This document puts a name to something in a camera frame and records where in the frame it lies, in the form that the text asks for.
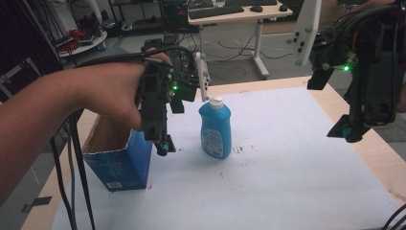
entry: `human arm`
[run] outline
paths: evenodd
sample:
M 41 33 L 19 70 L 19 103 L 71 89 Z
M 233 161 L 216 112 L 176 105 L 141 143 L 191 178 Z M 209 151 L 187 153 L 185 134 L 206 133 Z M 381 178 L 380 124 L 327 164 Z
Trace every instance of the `human arm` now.
M 0 105 L 0 205 L 74 111 L 88 108 L 140 130 L 134 98 L 146 66 L 108 63 L 56 72 Z

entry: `wire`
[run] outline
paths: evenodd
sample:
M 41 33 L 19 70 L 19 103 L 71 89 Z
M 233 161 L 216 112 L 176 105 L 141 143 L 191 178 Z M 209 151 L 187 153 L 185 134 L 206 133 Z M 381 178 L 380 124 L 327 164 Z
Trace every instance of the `wire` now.
M 395 105 L 395 66 L 397 64 L 396 61 L 396 52 L 397 52 L 397 48 L 396 48 L 396 43 L 397 43 L 397 30 L 399 28 L 399 23 L 397 22 L 395 24 L 395 30 L 394 30 L 394 45 L 393 45 L 393 50 L 392 50 L 392 81 L 391 81 L 391 89 L 392 89 L 392 97 L 391 97 L 391 105 Z
M 178 51 L 183 51 L 187 56 L 189 56 L 190 64 L 188 65 L 190 71 L 195 70 L 195 62 L 194 62 L 194 56 L 193 53 L 188 50 L 187 48 L 179 45 L 171 45 L 167 47 L 163 47 L 160 49 L 156 50 L 151 50 L 147 51 L 145 53 L 135 53 L 135 54 L 123 54 L 123 55 L 115 55 L 115 56 L 107 56 L 107 57 L 99 57 L 95 58 L 89 61 L 85 61 L 84 63 L 80 64 L 78 67 L 83 67 L 83 66 L 89 66 L 89 65 L 95 65 L 95 64 L 103 64 L 103 63 L 110 63 L 110 62 L 126 62 L 126 61 L 131 61 L 131 60 L 145 60 L 146 58 L 149 58 L 153 55 L 157 55 L 159 53 L 164 53 L 166 51 L 170 50 L 178 50 Z M 164 63 L 161 61 L 161 64 L 166 64 L 167 66 L 171 66 L 168 63 Z
M 71 119 L 67 119 L 68 126 L 71 126 L 73 121 Z M 74 229 L 78 229 L 77 227 L 77 222 L 76 222 L 76 205 L 75 205 L 75 166 L 74 162 L 72 159 L 72 135 L 71 135 L 71 129 L 68 127 L 67 128 L 67 135 L 68 135 L 68 140 L 67 140 L 67 146 L 68 146 L 68 162 L 69 162 L 69 168 L 71 171 L 71 209 L 72 209 L 72 225 Z
M 399 215 L 403 210 L 406 209 L 406 204 L 403 204 L 400 208 L 398 208 L 396 210 L 396 212 L 394 212 L 391 217 L 388 219 L 388 221 L 386 221 L 385 225 L 383 226 L 382 230 L 386 230 L 389 227 L 389 224 L 391 224 L 391 222 L 396 218 L 397 215 Z
M 80 147 L 78 125 L 77 125 L 77 122 L 79 119 L 78 113 L 79 113 L 79 111 L 73 113 L 70 116 L 71 123 L 73 122 L 70 125 L 71 135 L 72 135 L 72 141 L 74 144 L 75 155 L 77 157 L 79 176 L 80 176 L 80 181 L 81 181 L 81 187 L 82 187 L 83 193 L 84 193 L 84 199 L 85 199 L 86 206 L 87 206 L 87 212 L 89 214 L 92 229 L 95 230 L 96 227 L 95 227 L 95 222 L 93 219 L 92 204 L 90 202 L 89 186 L 87 184 L 86 171 L 85 171 L 84 163 L 83 163 L 83 155 L 82 155 L 81 147 Z
M 355 53 L 355 41 L 356 38 L 358 37 L 358 31 L 354 31 L 354 34 L 352 36 L 352 51 Z
M 245 48 L 245 47 L 244 47 L 244 48 L 238 48 L 238 47 L 225 46 L 225 45 L 222 45 L 219 41 L 218 41 L 218 44 L 219 44 L 220 46 L 224 47 L 224 48 L 228 48 L 228 49 L 239 49 L 239 50 L 242 50 L 242 52 L 245 51 L 245 50 L 254 51 L 254 49 L 252 49 L 252 48 Z M 280 50 L 280 51 L 291 52 L 291 51 L 289 51 L 289 50 L 283 50 L 283 49 L 273 49 L 273 50 Z M 282 55 L 282 56 L 279 56 L 279 57 L 269 57 L 269 56 L 266 55 L 263 51 L 259 51 L 259 53 L 262 54 L 264 57 L 266 57 L 266 58 L 268 58 L 268 59 L 279 59 L 279 58 L 284 58 L 284 57 L 286 57 L 286 56 L 293 55 L 293 53 L 290 53 L 290 54 Z
M 234 39 L 234 42 L 235 42 L 236 44 L 238 44 L 238 45 L 241 45 L 241 43 L 240 43 L 240 42 L 237 42 L 235 39 Z M 269 46 L 264 46 L 264 45 L 262 45 L 262 44 L 260 45 L 260 48 L 265 48 L 265 49 L 274 50 L 274 51 L 285 51 L 285 52 L 292 53 L 291 50 L 273 48 L 273 47 L 269 47 Z
M 193 38 L 194 35 L 197 35 L 197 34 L 190 34 L 190 35 L 188 35 L 188 36 L 186 36 L 186 34 L 183 34 L 182 38 L 179 40 L 179 44 L 180 44 L 184 39 L 187 39 L 187 40 L 188 40 L 188 46 L 187 46 L 187 48 L 189 48 L 189 47 L 191 46 L 191 43 L 189 42 L 189 38 L 190 38 L 190 39 L 192 40 L 192 42 L 193 42 L 193 45 L 194 45 L 194 48 L 193 48 L 192 52 L 196 52 L 196 51 L 197 51 L 197 44 L 196 44 L 196 41 L 195 41 L 194 38 Z
M 392 226 L 391 229 L 396 230 L 396 228 L 397 228 L 398 226 L 400 226 L 400 224 L 402 224 L 405 220 L 406 220 L 406 215 L 403 216 L 403 218 L 401 218 L 394 226 Z
M 62 170 L 61 170 L 61 167 L 60 167 L 59 155 L 57 154 L 57 147 L 56 147 L 56 142 L 55 142 L 54 137 L 51 138 L 50 144 L 51 144 L 52 153 L 54 155 L 55 168 L 56 168 L 56 177 L 57 177 L 57 185 L 59 187 L 60 196 L 62 197 L 63 204 L 65 205 L 66 212 L 68 213 L 68 218 L 69 218 L 69 223 L 71 224 L 71 228 L 75 229 L 74 225 L 73 225 L 73 222 L 72 222 L 72 210 L 71 210 L 71 207 L 69 205 L 69 201 L 68 201 L 68 198 L 66 196 L 65 189 L 63 187 Z
M 357 25 L 359 22 L 361 22 L 367 18 L 381 15 L 382 13 L 396 11 L 396 10 L 398 10 L 398 8 L 399 8 L 398 4 L 392 3 L 392 4 L 388 4 L 388 5 L 379 7 L 379 8 L 373 8 L 370 10 L 361 11 L 360 13 L 358 13 L 357 15 L 355 15 L 354 17 L 352 17 L 351 19 L 349 19 L 348 21 L 346 21 L 344 23 L 344 25 L 339 30 L 335 40 L 338 42 L 344 41 L 346 39 L 347 35 L 349 34 L 349 32 L 352 30 L 352 28 L 355 25 Z
M 250 43 L 251 39 L 252 39 L 252 37 L 250 37 L 250 39 L 248 40 L 247 44 L 245 44 L 245 46 L 244 46 L 242 49 L 240 49 L 240 50 L 238 51 L 238 54 L 237 54 L 237 55 L 235 55 L 235 56 L 233 56 L 233 57 L 230 57 L 230 58 L 227 58 L 227 59 L 225 59 L 225 60 L 219 60 L 219 62 L 229 61 L 229 60 L 231 60 L 231 59 L 234 59 L 234 58 L 237 58 L 237 57 L 241 56 L 241 55 L 242 55 L 242 52 L 245 51 L 245 49 L 247 48 L 247 46 L 248 46 L 248 44 Z
M 358 14 L 358 13 L 360 13 L 360 11 L 352 11 L 352 12 L 346 13 L 346 14 L 344 14 L 344 15 L 338 17 L 337 19 L 335 19 L 334 24 L 332 25 L 332 28 L 336 27 L 337 24 L 338 24 L 343 18 L 348 17 L 348 16 L 351 16 L 351 15 L 354 15 L 354 14 Z

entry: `blue dish soap bottle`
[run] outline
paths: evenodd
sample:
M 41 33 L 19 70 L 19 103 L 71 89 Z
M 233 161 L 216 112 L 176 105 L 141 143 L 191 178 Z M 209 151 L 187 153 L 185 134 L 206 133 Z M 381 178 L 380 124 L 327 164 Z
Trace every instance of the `blue dish soap bottle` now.
M 225 159 L 231 152 L 230 109 L 220 96 L 210 98 L 199 109 L 202 117 L 200 138 L 202 148 L 209 155 Z

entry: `standing desk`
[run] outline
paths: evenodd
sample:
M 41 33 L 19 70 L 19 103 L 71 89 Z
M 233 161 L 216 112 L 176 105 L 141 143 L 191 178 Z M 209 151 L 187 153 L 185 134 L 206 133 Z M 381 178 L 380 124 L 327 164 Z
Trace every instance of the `standing desk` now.
M 243 7 L 244 12 L 198 19 L 189 18 L 189 24 L 199 27 L 200 52 L 203 55 L 205 54 L 205 41 L 254 36 L 256 40 L 252 57 L 260 74 L 266 79 L 269 77 L 269 72 L 259 57 L 263 19 L 292 14 L 291 10 L 279 11 L 280 6 L 280 2 L 276 6 L 262 6 L 262 12 L 253 12 L 250 11 L 250 7 Z

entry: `computer mouse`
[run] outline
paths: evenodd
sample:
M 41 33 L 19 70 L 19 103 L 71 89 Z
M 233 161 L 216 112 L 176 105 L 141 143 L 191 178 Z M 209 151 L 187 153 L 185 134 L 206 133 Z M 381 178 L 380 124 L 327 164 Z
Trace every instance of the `computer mouse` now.
M 280 12 L 287 12 L 287 6 L 286 5 L 281 5 L 280 6 Z
M 251 12 L 262 12 L 262 7 L 261 6 L 254 6 L 250 8 Z

